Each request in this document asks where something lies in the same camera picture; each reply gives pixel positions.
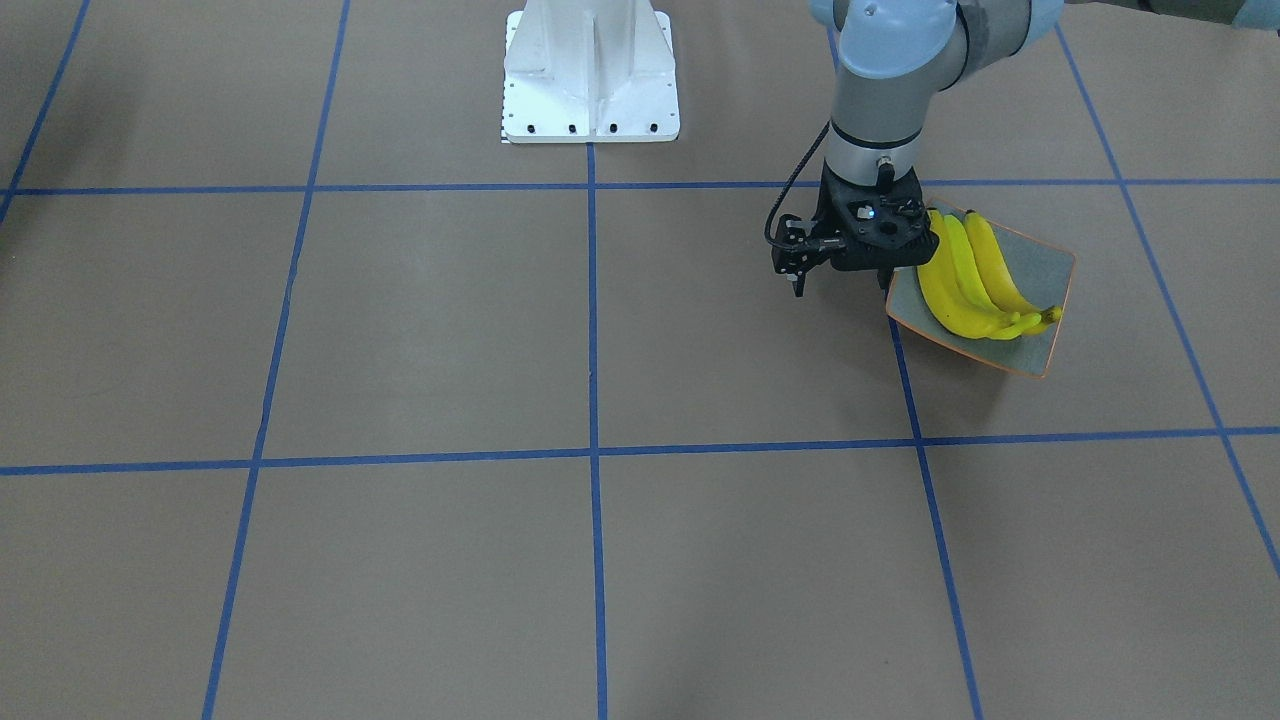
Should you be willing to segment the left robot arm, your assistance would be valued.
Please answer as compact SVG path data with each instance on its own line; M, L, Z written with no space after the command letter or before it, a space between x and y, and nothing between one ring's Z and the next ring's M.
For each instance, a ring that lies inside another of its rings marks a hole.
M893 273L938 247L916 176L932 99L1014 56L1060 20L1061 1L814 1L836 32L835 100L806 155L823 156L810 218L772 208L764 237L774 272L803 296L822 265Z

